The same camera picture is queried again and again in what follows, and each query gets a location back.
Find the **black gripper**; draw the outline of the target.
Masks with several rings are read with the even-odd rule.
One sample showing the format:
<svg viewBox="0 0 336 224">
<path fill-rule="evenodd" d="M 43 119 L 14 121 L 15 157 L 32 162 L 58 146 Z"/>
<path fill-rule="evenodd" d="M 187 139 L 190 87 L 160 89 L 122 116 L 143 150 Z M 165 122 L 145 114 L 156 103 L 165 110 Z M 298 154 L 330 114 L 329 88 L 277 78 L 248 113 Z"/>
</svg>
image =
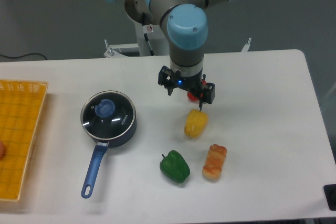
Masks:
<svg viewBox="0 0 336 224">
<path fill-rule="evenodd" d="M 215 98 L 215 85 L 202 81 L 202 74 L 198 73 L 191 77 L 183 77 L 163 66 L 158 74 L 158 84 L 167 89 L 170 96 L 175 88 L 179 88 L 195 94 L 199 100 L 199 110 L 202 111 L 203 104 L 212 104 Z"/>
</svg>

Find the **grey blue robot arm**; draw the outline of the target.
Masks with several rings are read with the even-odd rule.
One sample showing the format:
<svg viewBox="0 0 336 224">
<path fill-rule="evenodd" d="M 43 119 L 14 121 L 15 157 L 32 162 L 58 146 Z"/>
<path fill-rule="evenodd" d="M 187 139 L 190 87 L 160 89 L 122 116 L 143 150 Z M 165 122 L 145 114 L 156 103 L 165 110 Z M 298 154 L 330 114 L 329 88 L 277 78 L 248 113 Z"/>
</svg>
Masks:
<svg viewBox="0 0 336 224">
<path fill-rule="evenodd" d="M 204 44 L 208 36 L 208 7 L 232 0 L 144 0 L 167 39 L 170 66 L 163 66 L 158 84 L 172 94 L 175 88 L 189 92 L 199 105 L 212 104 L 215 85 L 206 82 L 203 71 Z"/>
</svg>

